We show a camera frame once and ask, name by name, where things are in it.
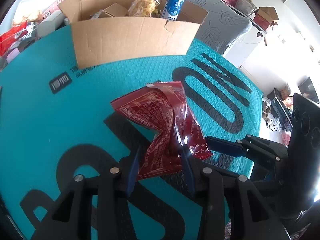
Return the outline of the small brown cardboard box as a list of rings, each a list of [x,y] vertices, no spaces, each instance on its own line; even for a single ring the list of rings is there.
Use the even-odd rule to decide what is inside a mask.
[[[125,7],[119,5],[118,3],[114,3],[111,6],[96,12],[91,17],[91,19],[95,20],[98,18],[125,17],[125,16],[127,16],[127,14],[128,14],[128,12]]]

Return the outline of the pink patterned paper cup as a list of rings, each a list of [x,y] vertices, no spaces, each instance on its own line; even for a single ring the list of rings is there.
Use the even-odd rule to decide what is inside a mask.
[[[64,0],[57,0],[53,4],[51,4],[42,14],[42,19],[45,20],[47,17],[49,17],[51,14],[53,14],[55,11],[59,10],[59,4],[63,2]]]

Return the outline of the packaged yellow waffle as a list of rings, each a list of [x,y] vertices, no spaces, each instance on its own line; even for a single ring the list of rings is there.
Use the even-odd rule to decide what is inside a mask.
[[[158,9],[161,0],[135,0],[128,9],[129,17],[161,17]]]

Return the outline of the red foil snack packet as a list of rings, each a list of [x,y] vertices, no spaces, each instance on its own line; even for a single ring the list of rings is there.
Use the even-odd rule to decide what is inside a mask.
[[[212,156],[180,81],[148,83],[111,101],[111,106],[130,121],[157,132],[140,162],[138,180],[181,171],[179,149],[183,145],[201,160]]]

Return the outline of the grey leaf pattern chair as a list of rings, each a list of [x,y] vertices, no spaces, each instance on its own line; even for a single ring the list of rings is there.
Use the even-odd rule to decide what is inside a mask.
[[[196,38],[225,56],[252,28],[250,20],[236,13],[222,0],[187,0],[208,12]]]

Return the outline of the blue tablet tube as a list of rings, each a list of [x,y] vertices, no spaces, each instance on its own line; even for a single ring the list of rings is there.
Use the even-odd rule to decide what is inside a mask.
[[[175,21],[180,13],[185,0],[167,0],[161,18],[168,21]]]

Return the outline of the red cardboard box on shelf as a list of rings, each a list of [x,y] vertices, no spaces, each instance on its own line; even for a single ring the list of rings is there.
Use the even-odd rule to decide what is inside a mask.
[[[264,31],[278,24],[279,18],[274,7],[260,7],[254,14],[253,22]]]

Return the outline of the red bag in bin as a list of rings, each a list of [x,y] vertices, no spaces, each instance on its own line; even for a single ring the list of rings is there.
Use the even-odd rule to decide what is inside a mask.
[[[28,33],[27,23],[27,21],[24,21],[15,25],[0,36],[0,56],[3,56],[14,42]]]

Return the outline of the plastic bag of bread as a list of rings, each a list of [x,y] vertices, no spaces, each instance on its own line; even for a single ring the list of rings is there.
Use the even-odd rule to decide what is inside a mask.
[[[57,0],[21,0],[11,21],[12,26],[25,21],[36,21],[42,17],[44,11]]]

